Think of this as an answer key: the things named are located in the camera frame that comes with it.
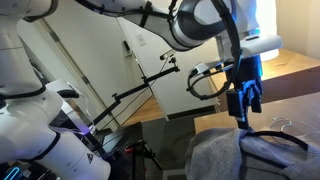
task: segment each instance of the gray cloth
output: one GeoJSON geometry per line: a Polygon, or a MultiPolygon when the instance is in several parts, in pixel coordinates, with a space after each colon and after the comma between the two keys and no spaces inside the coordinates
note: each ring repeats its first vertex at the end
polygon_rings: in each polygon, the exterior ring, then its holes
{"type": "Polygon", "coordinates": [[[186,152],[188,180],[320,179],[320,151],[274,144],[260,137],[245,136],[240,129],[210,129],[196,135],[186,152]],[[241,150],[285,165],[280,169],[247,157],[241,150]]]}

